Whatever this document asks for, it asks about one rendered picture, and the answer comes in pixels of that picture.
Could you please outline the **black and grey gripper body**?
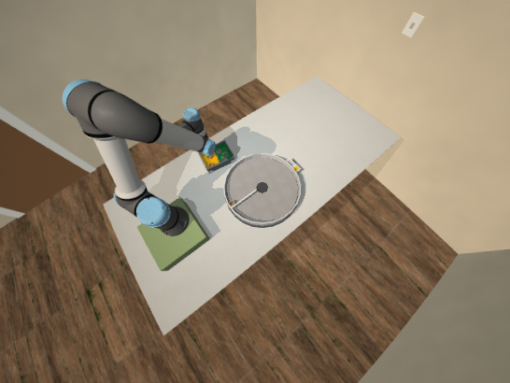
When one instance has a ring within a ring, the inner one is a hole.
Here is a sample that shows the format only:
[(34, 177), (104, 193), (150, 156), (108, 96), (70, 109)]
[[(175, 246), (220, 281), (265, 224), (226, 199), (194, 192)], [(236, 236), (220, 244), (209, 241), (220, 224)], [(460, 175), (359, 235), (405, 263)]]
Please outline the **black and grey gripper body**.
[[(201, 133), (199, 133), (199, 135), (202, 135), (202, 136), (204, 136), (204, 137), (207, 137), (207, 134), (205, 133), (205, 127), (204, 127), (204, 130), (203, 130)], [(207, 137), (207, 138), (208, 138), (208, 137)]]

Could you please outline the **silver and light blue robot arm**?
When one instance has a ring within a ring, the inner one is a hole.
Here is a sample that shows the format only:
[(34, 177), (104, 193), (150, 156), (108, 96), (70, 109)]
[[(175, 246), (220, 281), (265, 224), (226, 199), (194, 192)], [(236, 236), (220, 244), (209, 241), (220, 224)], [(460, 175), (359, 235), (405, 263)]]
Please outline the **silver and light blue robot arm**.
[(63, 104), (99, 149), (116, 184), (117, 204), (143, 224), (166, 235), (182, 234), (189, 224), (188, 213), (148, 192), (145, 182), (139, 180), (125, 139), (149, 144), (159, 142), (210, 156), (216, 143), (199, 135), (204, 125), (197, 109), (187, 108), (179, 127), (126, 95), (87, 79), (66, 86)]

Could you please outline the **grey round turntable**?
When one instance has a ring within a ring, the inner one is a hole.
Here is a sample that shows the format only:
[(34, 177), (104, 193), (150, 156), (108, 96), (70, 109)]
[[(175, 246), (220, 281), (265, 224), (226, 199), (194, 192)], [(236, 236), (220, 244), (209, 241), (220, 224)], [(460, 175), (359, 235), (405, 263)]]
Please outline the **grey round turntable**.
[[(225, 177), (227, 206), (237, 219), (249, 226), (278, 225), (297, 207), (301, 194), (300, 171), (291, 158), (285, 161), (266, 153), (248, 155), (236, 162)], [(230, 201), (235, 204), (230, 206)]]

